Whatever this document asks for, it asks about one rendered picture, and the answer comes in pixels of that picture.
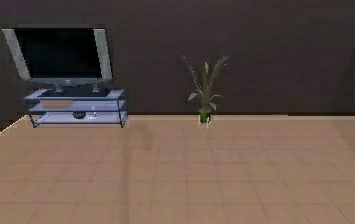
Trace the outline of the green house plant in pot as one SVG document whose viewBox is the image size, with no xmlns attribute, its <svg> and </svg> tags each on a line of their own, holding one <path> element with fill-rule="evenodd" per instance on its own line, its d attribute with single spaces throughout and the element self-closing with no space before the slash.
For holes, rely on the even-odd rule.
<svg viewBox="0 0 355 224">
<path fill-rule="evenodd" d="M 189 95 L 188 100 L 199 99 L 198 124 L 205 124 L 206 128 L 209 128 L 212 121 L 212 111 L 217 110 L 217 105 L 213 102 L 213 99 L 219 97 L 219 94 L 212 93 L 212 87 L 216 77 L 220 74 L 221 69 L 226 65 L 230 56 L 220 57 L 213 67 L 210 67 L 208 62 L 204 62 L 201 70 L 201 78 L 198 78 L 198 73 L 188 61 L 188 58 L 182 56 L 182 59 L 190 71 L 194 84 L 194 91 Z"/>
</svg>

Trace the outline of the blue glass television stand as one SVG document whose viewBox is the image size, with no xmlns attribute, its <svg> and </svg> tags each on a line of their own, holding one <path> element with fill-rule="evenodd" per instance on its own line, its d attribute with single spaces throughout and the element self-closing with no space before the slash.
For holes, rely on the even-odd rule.
<svg viewBox="0 0 355 224">
<path fill-rule="evenodd" d="M 127 101 L 123 89 L 67 88 L 62 92 L 39 89 L 23 98 L 30 104 L 27 115 L 34 128 L 42 124 L 118 124 L 128 119 Z M 86 112 L 75 119 L 75 111 Z"/>
</svg>

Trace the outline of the black grey television set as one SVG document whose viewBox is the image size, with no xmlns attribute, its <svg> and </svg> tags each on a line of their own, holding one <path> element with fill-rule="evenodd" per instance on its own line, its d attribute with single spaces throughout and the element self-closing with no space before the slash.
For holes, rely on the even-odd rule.
<svg viewBox="0 0 355 224">
<path fill-rule="evenodd" d="M 104 28 L 15 27 L 3 35 L 19 77 L 27 82 L 65 87 L 98 85 L 113 79 Z"/>
</svg>

